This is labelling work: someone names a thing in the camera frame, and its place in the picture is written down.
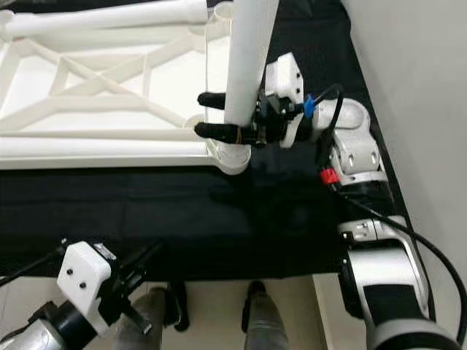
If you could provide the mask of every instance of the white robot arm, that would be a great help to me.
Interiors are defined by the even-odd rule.
[[[334,90],[337,99],[325,100]],[[204,97],[202,104],[222,107]],[[449,260],[407,227],[396,210],[370,115],[359,102],[343,98],[341,85],[304,98],[303,77],[288,53],[266,67],[265,90],[249,128],[200,123],[195,131],[227,143],[261,147],[278,141],[291,147],[300,141],[300,123],[310,120],[310,138],[320,144],[321,178],[339,202],[337,230],[347,246],[339,276],[344,304],[364,319],[368,349],[460,349],[466,334],[465,287]],[[430,319],[430,289],[415,238],[441,258],[459,289],[457,342]]]

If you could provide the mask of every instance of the black cloth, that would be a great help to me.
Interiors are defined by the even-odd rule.
[[[338,1],[298,1],[310,17],[293,2],[279,7],[268,62],[292,52],[307,92],[340,82],[346,97],[368,108],[403,211],[347,13]],[[0,274],[31,262],[62,237],[103,241],[120,256],[162,238],[166,249],[149,271],[155,280],[336,271],[344,247],[314,154],[311,143],[268,145],[253,150],[250,167],[238,176],[211,167],[2,171]],[[54,276],[58,266],[35,274]]]

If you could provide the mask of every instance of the white bracket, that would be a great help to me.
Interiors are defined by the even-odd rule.
[[[265,92],[267,96],[288,97],[294,104],[304,102],[304,78],[291,52],[266,66]],[[303,116],[303,113],[297,114],[288,123],[285,137],[279,142],[282,148],[292,147]]]
[[[331,123],[337,100],[324,100],[314,111],[313,136],[316,141]],[[370,134],[370,115],[351,98],[342,104],[331,150],[331,165],[342,185],[367,181],[387,181],[377,142]]]
[[[110,264],[83,241],[66,249],[57,279],[62,293],[100,336],[105,335],[109,325],[99,313],[98,293],[110,275]]]

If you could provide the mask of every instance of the white tube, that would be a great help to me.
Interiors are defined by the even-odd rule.
[[[62,157],[69,158],[72,163],[75,157],[180,156],[189,158],[201,155],[207,155],[205,142],[0,138],[0,160]]]
[[[255,110],[279,0],[233,3],[225,122],[248,126]]]
[[[21,131],[1,132],[0,139],[90,139],[126,141],[200,141],[191,128],[140,129],[140,130],[65,130],[65,131]]]
[[[9,37],[48,31],[167,23],[207,22],[207,0],[153,1],[57,15],[15,15],[4,26]]]

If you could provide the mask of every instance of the white plastic part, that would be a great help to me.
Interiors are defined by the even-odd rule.
[[[279,56],[276,62],[266,67],[266,95],[275,94],[280,98],[288,97],[294,104],[304,102],[304,78],[291,52]],[[298,127],[304,114],[300,113],[287,124],[287,131],[279,145],[290,148],[295,141]]]
[[[0,169],[217,166],[193,132],[223,114],[199,106],[227,85],[231,6],[204,26],[54,32],[0,47]]]
[[[315,138],[331,123],[336,102],[323,101],[314,111]],[[331,165],[342,185],[387,181],[377,142],[370,133],[370,123],[370,114],[364,105],[351,98],[344,99],[331,150]]]
[[[233,3],[225,122],[251,123],[263,77],[279,0],[236,0]],[[220,162],[228,168],[247,167],[250,146],[221,144]]]
[[[72,31],[167,23],[207,22],[206,0],[151,1],[54,15],[6,15],[1,35],[15,38],[50,31]]]
[[[111,273],[110,264],[83,241],[68,246],[57,278],[62,293],[100,336],[109,325],[99,313],[97,294]]]

